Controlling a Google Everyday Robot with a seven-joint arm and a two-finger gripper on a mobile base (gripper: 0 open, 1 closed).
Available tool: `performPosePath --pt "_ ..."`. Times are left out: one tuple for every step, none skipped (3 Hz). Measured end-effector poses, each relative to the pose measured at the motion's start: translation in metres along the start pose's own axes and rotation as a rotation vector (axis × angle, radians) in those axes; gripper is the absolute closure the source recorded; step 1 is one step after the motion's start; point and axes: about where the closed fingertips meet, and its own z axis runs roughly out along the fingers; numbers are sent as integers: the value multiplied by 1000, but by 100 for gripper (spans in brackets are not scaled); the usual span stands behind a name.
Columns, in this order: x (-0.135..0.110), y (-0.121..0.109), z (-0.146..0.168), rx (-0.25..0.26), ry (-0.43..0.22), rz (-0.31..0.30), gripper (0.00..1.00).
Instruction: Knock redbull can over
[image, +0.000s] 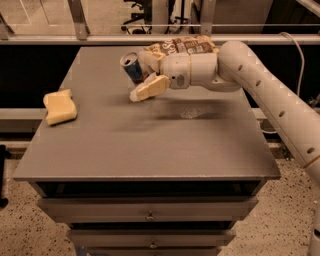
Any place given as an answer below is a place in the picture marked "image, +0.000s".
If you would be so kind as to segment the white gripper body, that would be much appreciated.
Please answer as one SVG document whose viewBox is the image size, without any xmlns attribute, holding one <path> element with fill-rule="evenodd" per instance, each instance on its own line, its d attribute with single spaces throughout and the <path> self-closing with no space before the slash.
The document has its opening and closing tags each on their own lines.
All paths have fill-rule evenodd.
<svg viewBox="0 0 320 256">
<path fill-rule="evenodd" d="M 171 89 L 189 86 L 210 88 L 217 75 L 218 58 L 215 53 L 176 53 L 165 57 L 160 73 L 169 78 Z"/>
</svg>

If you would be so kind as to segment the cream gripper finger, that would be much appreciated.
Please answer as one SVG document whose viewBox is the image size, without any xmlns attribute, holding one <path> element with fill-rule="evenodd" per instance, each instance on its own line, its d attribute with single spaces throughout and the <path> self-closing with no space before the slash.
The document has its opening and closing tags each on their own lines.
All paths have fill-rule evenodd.
<svg viewBox="0 0 320 256">
<path fill-rule="evenodd" d="M 169 78 L 165 75 L 152 73 L 146 80 L 130 92 L 130 100 L 139 102 L 165 92 L 170 86 Z"/>
<path fill-rule="evenodd" d="M 151 52 L 151 51 L 139 51 L 138 59 L 146 66 L 149 66 L 154 72 L 160 71 L 160 62 L 166 55 L 164 53 Z"/>
</svg>

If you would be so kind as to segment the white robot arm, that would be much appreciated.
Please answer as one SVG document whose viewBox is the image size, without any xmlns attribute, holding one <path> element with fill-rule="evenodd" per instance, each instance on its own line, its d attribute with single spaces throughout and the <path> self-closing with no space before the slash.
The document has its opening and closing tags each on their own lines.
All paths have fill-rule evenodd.
<svg viewBox="0 0 320 256">
<path fill-rule="evenodd" d="M 309 177 L 320 183 L 320 115 L 275 77 L 240 41 L 216 47 L 207 36 L 171 39 L 146 46 L 135 60 L 142 73 L 130 100 L 143 101 L 166 89 L 201 86 L 211 91 L 245 89 Z"/>
</svg>

